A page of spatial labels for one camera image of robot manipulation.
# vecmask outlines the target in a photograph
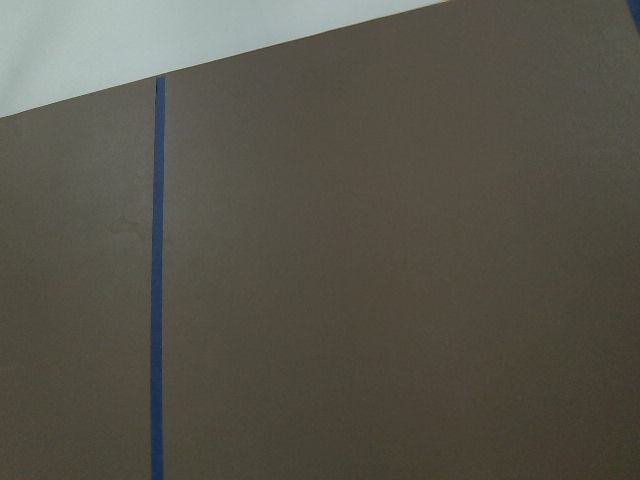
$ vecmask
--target blue stripe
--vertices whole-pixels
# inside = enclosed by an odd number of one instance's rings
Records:
[[[164,223],[165,79],[156,79],[151,227],[151,480],[164,479],[162,433],[162,242]]]
[[[640,32],[640,0],[627,0],[629,3],[629,10],[631,10],[631,16],[636,22],[636,28]]]

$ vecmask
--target white surface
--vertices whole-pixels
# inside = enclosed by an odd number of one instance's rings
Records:
[[[0,0],[0,117],[445,0]]]

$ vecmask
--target brown panel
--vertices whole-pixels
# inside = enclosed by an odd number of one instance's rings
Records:
[[[153,81],[0,120],[0,479],[149,476]]]
[[[169,75],[167,478],[640,475],[639,78],[623,0]]]

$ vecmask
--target stain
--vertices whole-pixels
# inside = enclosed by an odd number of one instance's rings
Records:
[[[139,223],[129,220],[122,216],[109,226],[109,231],[114,234],[128,233],[138,237],[140,241],[144,241],[146,229]]]

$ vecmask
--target white wall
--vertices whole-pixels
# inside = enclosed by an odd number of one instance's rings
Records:
[[[0,0],[0,117],[444,0]]]

